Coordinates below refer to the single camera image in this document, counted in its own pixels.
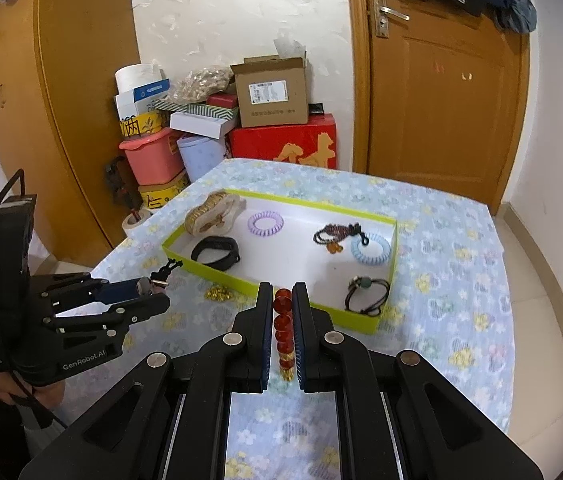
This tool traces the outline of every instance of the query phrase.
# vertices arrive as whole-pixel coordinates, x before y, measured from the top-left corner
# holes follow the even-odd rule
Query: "table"
[[[225,160],[133,230],[92,272],[111,281],[148,275],[166,261],[162,241],[215,189],[234,188],[329,202],[398,218],[399,260],[375,335],[348,332],[369,349],[420,352],[500,429],[513,400],[514,340],[503,247],[485,205],[441,191],[342,171],[281,162]],[[133,325],[124,355],[66,381],[61,414],[77,418],[147,354],[179,356],[228,332],[235,314],[254,305],[236,295],[204,298],[212,283],[181,270],[170,278],[170,309]],[[77,309],[103,312],[101,304]],[[336,480],[334,394],[303,394],[271,367],[260,396],[234,394],[226,478]]]

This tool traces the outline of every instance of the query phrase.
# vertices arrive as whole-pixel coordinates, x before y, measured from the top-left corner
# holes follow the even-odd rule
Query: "small red box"
[[[238,97],[235,94],[219,92],[218,94],[213,94],[206,99],[206,104],[210,106],[218,106],[220,108],[234,108],[238,105]]]
[[[307,124],[235,128],[228,136],[234,157],[337,169],[337,127],[331,114],[311,115]]]

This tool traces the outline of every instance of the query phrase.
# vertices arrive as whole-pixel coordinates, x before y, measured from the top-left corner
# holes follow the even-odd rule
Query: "clear plastic bag of items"
[[[168,101],[178,105],[206,101],[212,94],[223,92],[233,71],[229,66],[209,66],[193,70],[183,79],[171,81]]]

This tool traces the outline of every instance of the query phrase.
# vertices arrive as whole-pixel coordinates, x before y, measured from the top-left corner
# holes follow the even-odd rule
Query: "door frame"
[[[372,100],[372,60],[370,56],[370,11],[368,0],[348,0],[351,14],[351,36],[353,46],[354,121],[353,121],[353,171],[368,173],[368,151],[370,144],[370,104]],[[508,153],[491,203],[486,204],[492,215],[497,214],[501,197],[511,176],[515,156],[519,147],[521,130],[526,116],[528,86],[530,79],[530,38],[521,35],[521,59],[519,63],[519,88],[517,110]]]

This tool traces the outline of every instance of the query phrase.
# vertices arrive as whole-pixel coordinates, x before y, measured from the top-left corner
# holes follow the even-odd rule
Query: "purple spiral hair tie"
[[[275,221],[275,225],[273,227],[269,227],[268,229],[260,229],[255,225],[258,220],[262,218],[271,218]],[[282,230],[283,227],[283,218],[282,215],[275,211],[261,211],[259,213],[255,213],[248,219],[248,230],[252,232],[252,234],[257,236],[272,236],[277,234],[279,231]]]

